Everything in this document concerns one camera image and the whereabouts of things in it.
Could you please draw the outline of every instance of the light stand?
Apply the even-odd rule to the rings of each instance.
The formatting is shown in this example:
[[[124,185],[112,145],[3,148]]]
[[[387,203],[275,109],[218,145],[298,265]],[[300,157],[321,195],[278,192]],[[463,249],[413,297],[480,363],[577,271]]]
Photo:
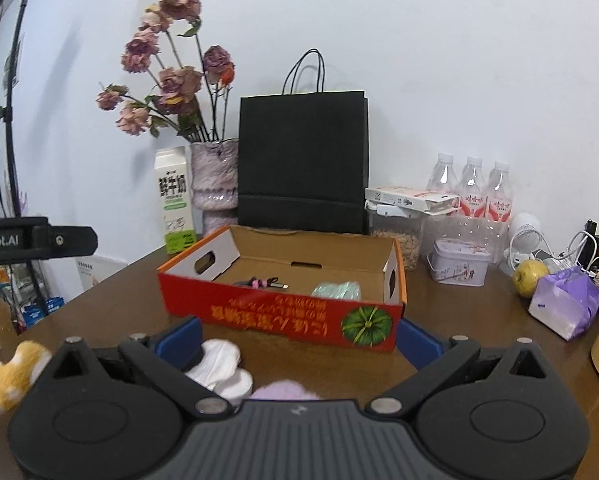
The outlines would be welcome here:
[[[8,60],[8,73],[6,75],[6,106],[0,108],[0,115],[4,119],[4,126],[6,128],[6,166],[8,168],[8,184],[11,193],[11,203],[13,204],[13,213],[16,218],[22,217],[22,208],[20,207],[19,201],[16,157],[13,149],[13,81],[16,76],[16,60],[18,57],[19,38],[27,3],[28,0],[20,0],[16,30],[13,34],[13,45],[11,47],[11,54]],[[46,316],[48,314],[48,309],[46,308],[46,298],[42,294],[40,283],[37,279],[37,274],[30,260],[26,261],[26,270],[31,277],[31,283],[33,284],[37,306]]]

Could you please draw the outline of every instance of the small white fan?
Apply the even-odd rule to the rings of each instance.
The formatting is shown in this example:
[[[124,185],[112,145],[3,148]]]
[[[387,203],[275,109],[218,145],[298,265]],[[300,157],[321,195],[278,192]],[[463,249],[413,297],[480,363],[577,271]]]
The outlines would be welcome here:
[[[532,252],[543,240],[539,218],[531,213],[516,214],[508,227],[508,239],[509,247],[500,268],[512,274],[520,263],[533,258]]]

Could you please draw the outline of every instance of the yellow fruit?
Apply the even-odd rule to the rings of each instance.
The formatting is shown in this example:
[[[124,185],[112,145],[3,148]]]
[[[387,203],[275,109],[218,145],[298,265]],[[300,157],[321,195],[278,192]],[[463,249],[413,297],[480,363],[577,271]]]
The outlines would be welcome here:
[[[549,274],[548,267],[539,260],[524,260],[513,272],[513,284],[523,298],[532,298],[537,282]]]

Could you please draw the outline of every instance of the yellow plush toy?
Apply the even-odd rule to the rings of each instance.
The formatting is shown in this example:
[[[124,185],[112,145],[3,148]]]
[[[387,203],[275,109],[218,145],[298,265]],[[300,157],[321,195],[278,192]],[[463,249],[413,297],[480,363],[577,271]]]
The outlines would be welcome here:
[[[0,361],[0,414],[20,403],[51,357],[51,352],[39,343],[23,341],[9,362]]]

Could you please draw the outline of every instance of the purple plush toy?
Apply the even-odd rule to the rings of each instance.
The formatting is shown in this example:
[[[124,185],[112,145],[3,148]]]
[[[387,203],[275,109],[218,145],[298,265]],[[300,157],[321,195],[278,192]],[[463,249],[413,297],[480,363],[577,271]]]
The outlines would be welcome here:
[[[275,381],[268,386],[257,388],[251,396],[255,400],[320,400],[317,394],[307,392],[295,381]]]

